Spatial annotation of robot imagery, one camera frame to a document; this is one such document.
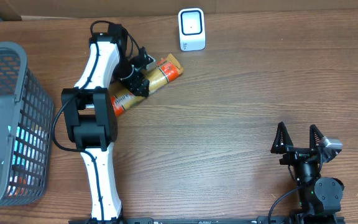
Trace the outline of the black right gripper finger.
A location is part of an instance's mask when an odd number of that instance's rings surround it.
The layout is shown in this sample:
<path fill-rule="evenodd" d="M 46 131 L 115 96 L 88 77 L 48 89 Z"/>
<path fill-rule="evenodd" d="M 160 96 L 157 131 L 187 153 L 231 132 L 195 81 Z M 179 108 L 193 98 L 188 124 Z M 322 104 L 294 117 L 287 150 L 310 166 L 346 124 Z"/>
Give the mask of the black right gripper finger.
<path fill-rule="evenodd" d="M 310 148 L 318 149 L 320 140 L 322 140 L 322 138 L 324 138 L 324 135 L 320 132 L 315 124 L 312 124 L 310 126 Z"/>
<path fill-rule="evenodd" d="M 280 122 L 277 126 L 277 132 L 275 139 L 272 144 L 270 152 L 272 154 L 285 154 L 290 151 L 290 148 L 293 147 L 290 135 L 287 131 L 284 122 Z"/>

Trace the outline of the orange spaghetti packet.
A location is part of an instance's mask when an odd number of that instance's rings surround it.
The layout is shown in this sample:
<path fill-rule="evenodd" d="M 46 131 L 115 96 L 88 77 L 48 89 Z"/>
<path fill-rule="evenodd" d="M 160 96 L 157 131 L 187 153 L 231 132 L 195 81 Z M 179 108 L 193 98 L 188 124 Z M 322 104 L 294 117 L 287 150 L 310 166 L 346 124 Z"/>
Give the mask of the orange spaghetti packet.
<path fill-rule="evenodd" d="M 114 81 L 109 86 L 109 93 L 115 115 L 119 117 L 125 111 L 138 105 L 163 86 L 178 78 L 183 71 L 184 68 L 172 54 L 168 54 L 165 58 L 161 58 L 152 69 L 142 69 L 140 74 L 143 75 L 145 81 L 149 82 L 147 96 L 135 95 L 119 81 Z"/>

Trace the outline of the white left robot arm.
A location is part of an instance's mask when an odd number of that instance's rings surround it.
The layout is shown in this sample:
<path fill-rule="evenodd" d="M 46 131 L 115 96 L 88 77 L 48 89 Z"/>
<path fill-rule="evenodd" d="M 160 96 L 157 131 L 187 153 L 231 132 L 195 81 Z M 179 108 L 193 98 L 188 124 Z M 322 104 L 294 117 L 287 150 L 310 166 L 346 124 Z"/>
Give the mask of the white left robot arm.
<path fill-rule="evenodd" d="M 108 22 L 106 32 L 91 32 L 90 55 L 73 88 L 62 90 L 58 116 L 85 163 L 92 211 L 85 223 L 126 223 L 114 176 L 113 147 L 117 118 L 109 94 L 112 80 L 136 96 L 149 95 L 150 82 L 141 72 L 149 63 L 145 48 L 121 24 Z"/>

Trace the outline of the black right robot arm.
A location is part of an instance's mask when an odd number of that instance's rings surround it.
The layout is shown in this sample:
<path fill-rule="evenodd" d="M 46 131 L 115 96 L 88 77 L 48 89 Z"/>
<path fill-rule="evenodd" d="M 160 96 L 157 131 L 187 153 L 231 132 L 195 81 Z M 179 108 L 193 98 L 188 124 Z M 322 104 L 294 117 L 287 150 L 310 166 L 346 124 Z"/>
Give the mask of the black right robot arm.
<path fill-rule="evenodd" d="M 334 177 L 323 177 L 323 164 L 332 161 L 341 151 L 339 139 L 329 138 L 312 124 L 309 130 L 308 147 L 295 147 L 284 122 L 277 126 L 277 132 L 270 152 L 281 154 L 279 163 L 287 166 L 296 187 L 276 199 L 267 215 L 267 223 L 274 222 L 274 208 L 285 198 L 298 193 L 300 208 L 292 210 L 289 216 L 279 219 L 281 223 L 344 223 L 338 217 L 341 211 L 344 184 Z"/>

